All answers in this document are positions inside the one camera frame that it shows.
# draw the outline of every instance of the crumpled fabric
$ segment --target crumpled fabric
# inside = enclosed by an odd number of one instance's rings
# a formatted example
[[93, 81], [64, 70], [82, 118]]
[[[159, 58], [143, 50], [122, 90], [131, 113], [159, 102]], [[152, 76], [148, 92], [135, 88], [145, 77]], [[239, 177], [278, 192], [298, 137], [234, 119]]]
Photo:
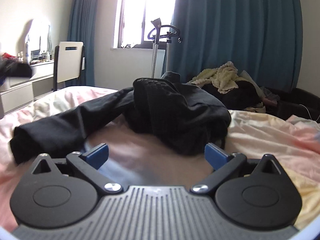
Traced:
[[[171, 76], [180, 81], [178, 74]], [[133, 131], [153, 134], [181, 155], [197, 155], [207, 143], [223, 140], [231, 122], [226, 107], [197, 86], [140, 78], [131, 88], [16, 127], [10, 141], [15, 162], [81, 151], [91, 134], [121, 114]]]
[[231, 61], [228, 61], [219, 68], [204, 69], [199, 75], [194, 77], [190, 84], [202, 87], [206, 84], [212, 84], [221, 94], [226, 94], [230, 90], [238, 88], [237, 81], [247, 81], [245, 78], [237, 75], [238, 70]]

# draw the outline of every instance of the white bedding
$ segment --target white bedding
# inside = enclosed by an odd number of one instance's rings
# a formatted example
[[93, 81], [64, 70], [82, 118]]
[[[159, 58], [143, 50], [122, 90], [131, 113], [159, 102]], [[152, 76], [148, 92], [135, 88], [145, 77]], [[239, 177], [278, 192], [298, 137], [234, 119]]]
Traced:
[[[0, 120], [0, 226], [11, 231], [16, 222], [9, 199], [30, 162], [15, 167], [8, 142], [15, 126], [60, 113], [115, 90], [70, 87], [52, 93]], [[315, 127], [290, 123], [266, 114], [231, 111], [227, 152], [250, 158], [274, 154], [303, 198], [296, 226], [303, 228], [320, 214], [320, 145]], [[212, 172], [203, 155], [178, 155], [153, 135], [136, 134], [122, 116], [89, 137], [90, 146], [109, 146], [109, 160], [100, 171], [122, 184], [185, 185], [189, 188]]]

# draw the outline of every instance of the white wall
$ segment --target white wall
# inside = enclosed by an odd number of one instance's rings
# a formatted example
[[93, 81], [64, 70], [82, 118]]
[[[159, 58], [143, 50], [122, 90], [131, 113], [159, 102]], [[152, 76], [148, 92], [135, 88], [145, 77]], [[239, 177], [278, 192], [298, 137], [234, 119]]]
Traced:
[[[98, 0], [94, 77], [97, 87], [122, 89], [135, 79], [151, 76], [151, 49], [112, 49], [117, 0]], [[158, 51], [155, 77], [160, 77], [164, 51]]]
[[298, 88], [320, 97], [320, 0], [300, 0], [303, 49]]
[[72, 0], [0, 0], [0, 53], [20, 51], [21, 35], [28, 21], [44, 16], [52, 26], [52, 46], [65, 41]]

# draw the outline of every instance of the white drawer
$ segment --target white drawer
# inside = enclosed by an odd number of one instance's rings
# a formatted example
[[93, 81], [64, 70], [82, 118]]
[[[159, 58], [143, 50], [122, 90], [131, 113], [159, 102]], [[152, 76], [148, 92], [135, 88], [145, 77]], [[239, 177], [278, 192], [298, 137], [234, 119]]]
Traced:
[[15, 110], [33, 101], [32, 84], [21, 86], [1, 94], [4, 113]]

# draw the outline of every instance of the beige towel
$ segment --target beige towel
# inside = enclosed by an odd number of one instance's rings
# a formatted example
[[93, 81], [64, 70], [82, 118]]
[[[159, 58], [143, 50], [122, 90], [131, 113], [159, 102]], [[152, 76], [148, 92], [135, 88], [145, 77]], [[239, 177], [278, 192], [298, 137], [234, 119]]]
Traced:
[[194, 77], [189, 83], [202, 87], [212, 83], [221, 94], [226, 94], [234, 88], [238, 88], [236, 81], [247, 81], [237, 75], [238, 70], [231, 61], [228, 61], [219, 68], [204, 69], [199, 75]]

